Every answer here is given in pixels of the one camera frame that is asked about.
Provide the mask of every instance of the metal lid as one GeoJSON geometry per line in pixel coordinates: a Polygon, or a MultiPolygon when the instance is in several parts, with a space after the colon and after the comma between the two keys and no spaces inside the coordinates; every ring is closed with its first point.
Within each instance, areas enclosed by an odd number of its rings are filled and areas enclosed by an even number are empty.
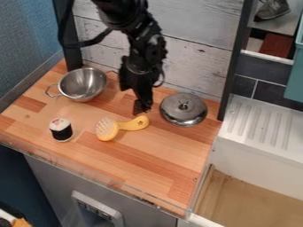
{"type": "Polygon", "coordinates": [[[163,99],[160,112],[173,124],[190,127],[206,118],[207,105],[198,96],[178,93],[163,99]]]}

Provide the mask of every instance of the dark blue fabric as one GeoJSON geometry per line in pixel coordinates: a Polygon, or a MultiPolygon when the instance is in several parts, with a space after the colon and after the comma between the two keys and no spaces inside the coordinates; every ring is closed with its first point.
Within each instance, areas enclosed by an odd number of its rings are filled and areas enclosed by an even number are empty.
{"type": "Polygon", "coordinates": [[[0,1],[0,97],[60,50],[51,0],[0,1]]]}
{"type": "Polygon", "coordinates": [[[34,227],[59,226],[24,156],[3,146],[0,146],[0,201],[18,209],[34,227]]]}

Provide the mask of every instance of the gray wall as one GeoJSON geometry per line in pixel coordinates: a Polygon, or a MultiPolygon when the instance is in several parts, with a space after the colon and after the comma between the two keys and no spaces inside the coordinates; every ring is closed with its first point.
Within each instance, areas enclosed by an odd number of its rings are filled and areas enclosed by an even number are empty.
{"type": "Polygon", "coordinates": [[[0,1],[0,97],[60,46],[51,0],[0,1]]]}

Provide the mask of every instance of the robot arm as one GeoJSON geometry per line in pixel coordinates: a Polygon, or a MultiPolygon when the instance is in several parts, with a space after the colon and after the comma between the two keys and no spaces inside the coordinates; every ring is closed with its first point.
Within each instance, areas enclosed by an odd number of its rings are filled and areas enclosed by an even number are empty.
{"type": "MultiPolygon", "coordinates": [[[[132,89],[137,100],[133,114],[152,108],[152,87],[164,82],[163,59],[167,55],[166,42],[157,21],[148,13],[146,0],[91,0],[99,9],[102,21],[108,26],[92,40],[64,43],[65,17],[59,24],[58,39],[66,48],[84,47],[101,42],[112,30],[119,30],[128,37],[129,56],[122,57],[119,71],[120,89],[132,89]],[[162,82],[155,83],[162,74],[162,82]]],[[[74,0],[66,7],[66,18],[74,0]]]]}

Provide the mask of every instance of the stainless steel bowl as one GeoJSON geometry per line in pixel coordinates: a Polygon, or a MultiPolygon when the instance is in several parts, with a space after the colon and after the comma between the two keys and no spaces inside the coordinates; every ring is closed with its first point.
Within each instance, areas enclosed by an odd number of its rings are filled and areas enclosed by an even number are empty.
{"type": "Polygon", "coordinates": [[[106,86],[106,74],[93,67],[84,67],[68,72],[59,81],[47,88],[49,97],[65,96],[77,102],[87,102],[100,94],[106,86]],[[50,88],[58,86],[60,94],[51,94],[50,88]]]}

